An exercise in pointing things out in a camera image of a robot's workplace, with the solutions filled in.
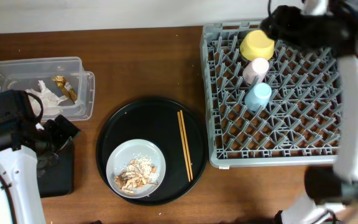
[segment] gray plastic rack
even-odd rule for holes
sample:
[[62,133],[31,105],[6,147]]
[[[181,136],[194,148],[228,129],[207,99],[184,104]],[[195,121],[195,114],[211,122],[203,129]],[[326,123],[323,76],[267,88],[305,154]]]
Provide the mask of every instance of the gray plastic rack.
[[201,68],[206,100],[209,160],[220,169],[333,163],[341,130],[341,82],[330,49],[299,52],[275,43],[264,82],[272,87],[266,108],[248,110],[243,82],[249,63],[239,51],[260,21],[203,28]]

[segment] brown wooden surface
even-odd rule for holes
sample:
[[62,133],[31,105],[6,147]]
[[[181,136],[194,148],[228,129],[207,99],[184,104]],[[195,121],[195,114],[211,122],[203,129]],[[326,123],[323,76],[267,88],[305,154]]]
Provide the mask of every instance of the brown wooden surface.
[[78,56],[96,77],[93,116],[75,122],[75,190],[42,199],[47,223],[219,223],[273,217],[303,191],[304,166],[218,170],[209,163],[184,197],[140,207],[115,196],[99,176],[98,134],[107,118],[143,96],[183,103],[204,121],[201,27],[0,34],[0,61]]

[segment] white wall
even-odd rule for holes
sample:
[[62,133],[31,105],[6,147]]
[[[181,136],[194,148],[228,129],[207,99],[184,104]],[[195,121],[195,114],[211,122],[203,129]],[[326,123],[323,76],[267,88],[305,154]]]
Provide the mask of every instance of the white wall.
[[[302,6],[301,0],[275,0]],[[267,0],[0,0],[0,33],[197,26],[262,19]]]

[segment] white bowl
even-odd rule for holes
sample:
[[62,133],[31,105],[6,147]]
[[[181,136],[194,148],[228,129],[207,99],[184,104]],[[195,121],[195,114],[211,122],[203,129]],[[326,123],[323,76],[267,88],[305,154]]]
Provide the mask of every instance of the white bowl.
[[[141,157],[151,159],[152,165],[157,168],[157,173],[160,174],[157,179],[157,185],[145,185],[139,189],[134,189],[134,194],[127,194],[118,188],[114,181],[114,176],[119,175],[131,160],[140,159]],[[122,143],[113,150],[107,161],[106,175],[115,193],[126,198],[142,198],[151,194],[161,185],[165,175],[165,168],[165,158],[155,144],[142,139],[133,139]]]

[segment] cup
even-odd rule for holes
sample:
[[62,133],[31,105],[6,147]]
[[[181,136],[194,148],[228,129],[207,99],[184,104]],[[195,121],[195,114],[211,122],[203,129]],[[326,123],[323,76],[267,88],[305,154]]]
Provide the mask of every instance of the cup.
[[269,39],[262,30],[253,30],[241,42],[240,52],[247,60],[259,57],[269,60],[273,57],[274,40]]
[[244,98],[244,103],[251,111],[257,111],[260,106],[264,108],[272,95],[271,87],[266,83],[256,84]]
[[246,66],[242,72],[242,77],[248,84],[252,84],[254,79],[258,78],[258,81],[256,82],[258,84],[264,80],[268,70],[269,62],[266,59],[255,58],[253,61],[251,61],[250,64]]

